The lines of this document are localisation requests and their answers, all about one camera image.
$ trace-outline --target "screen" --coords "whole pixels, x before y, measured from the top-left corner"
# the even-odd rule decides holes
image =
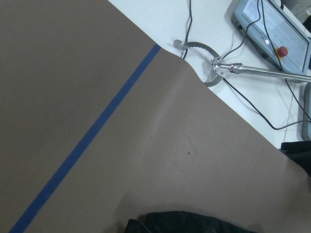
[[[287,59],[290,59],[295,66],[303,70],[305,58],[308,50],[308,41],[295,29],[295,27],[282,14],[267,1],[263,1],[263,10],[265,16],[266,28],[270,39],[275,48],[282,46],[288,51]],[[259,1],[259,11],[261,15],[260,21],[255,25],[266,35],[261,2]],[[257,10],[257,0],[249,0],[243,12],[250,18],[256,21],[259,18]]]

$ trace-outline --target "emergency stop button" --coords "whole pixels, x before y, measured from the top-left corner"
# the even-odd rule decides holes
[[[276,53],[279,55],[279,57],[285,57],[288,54],[288,51],[284,46],[282,46],[276,50]]]

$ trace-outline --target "white surface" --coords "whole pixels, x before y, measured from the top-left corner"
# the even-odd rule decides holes
[[[175,39],[184,40],[185,38],[186,22],[189,19],[189,1],[110,0],[110,2],[162,48],[177,56],[181,55],[180,51],[173,47],[173,41]],[[231,15],[238,2],[238,0],[192,1],[193,22],[188,41],[207,44],[220,55],[224,55],[240,44],[242,36],[238,34],[231,23]],[[211,55],[202,49],[190,49],[188,51],[186,61],[193,67],[203,82],[211,76],[211,58]],[[250,41],[246,41],[238,51],[230,54],[226,61],[228,63],[243,63],[245,66],[274,69],[270,63],[259,56]],[[235,74],[228,76],[227,80],[247,96],[275,127],[297,121],[297,104],[283,80]],[[276,148],[280,148],[280,144],[284,140],[301,140],[299,126],[298,128],[297,126],[291,126],[288,129],[279,131],[271,129],[253,111],[251,106],[224,82],[220,82],[210,89]],[[295,87],[297,95],[299,89],[300,87]]]

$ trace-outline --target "blue line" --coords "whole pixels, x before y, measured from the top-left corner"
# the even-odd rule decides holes
[[[155,44],[153,48],[149,51],[144,60],[140,63],[131,77],[126,81],[121,90],[116,94],[113,100],[108,104],[106,109],[102,112],[102,114],[98,117],[92,127],[88,130],[88,132],[84,135],[81,141],[77,144],[77,146],[73,149],[67,159],[62,163],[59,169],[55,172],[52,178],[48,181],[48,183],[44,186],[44,188],[40,191],[38,196],[34,199],[34,201],[29,205],[23,215],[19,218],[13,228],[10,230],[10,233],[20,233],[24,232],[26,228],[29,226],[31,221],[37,215],[38,211],[42,208],[42,206],[46,203],[52,193],[56,190],[61,181],[66,177],[70,169],[73,165],[78,161],[81,157],[82,153],[86,150],[92,140],[95,138],[99,130],[104,126],[104,124],[108,121],[110,116],[116,110],[118,105],[127,95],[127,93],[131,90],[133,85],[136,83],[138,78],[144,72],[146,67],[151,63],[156,54],[159,52],[161,47],[158,44]]]

